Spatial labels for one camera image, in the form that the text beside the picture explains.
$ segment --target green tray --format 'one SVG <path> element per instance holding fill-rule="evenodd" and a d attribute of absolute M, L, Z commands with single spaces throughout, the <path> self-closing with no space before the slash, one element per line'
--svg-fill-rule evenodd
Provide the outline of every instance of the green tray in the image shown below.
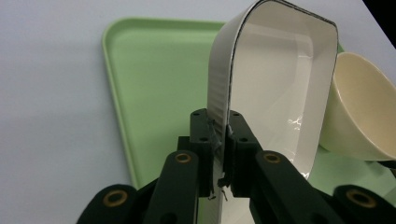
<path fill-rule="evenodd" d="M 190 113 L 206 107 L 207 67 L 222 22 L 122 19 L 103 36 L 107 73 L 133 184 L 157 178 Z M 381 196 L 396 189 L 388 169 L 319 148 L 309 181 L 332 193 L 356 184 Z"/>

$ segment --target table surface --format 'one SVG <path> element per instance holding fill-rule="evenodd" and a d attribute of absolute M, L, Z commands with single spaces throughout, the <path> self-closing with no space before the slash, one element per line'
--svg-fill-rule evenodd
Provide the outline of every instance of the table surface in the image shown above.
<path fill-rule="evenodd" d="M 345 51 L 396 83 L 396 50 L 361 0 L 292 0 L 337 24 Z M 92 196 L 131 184 L 101 48 L 124 17 L 229 21 L 252 1 L 3 1 L 2 223 L 75 223 Z"/>

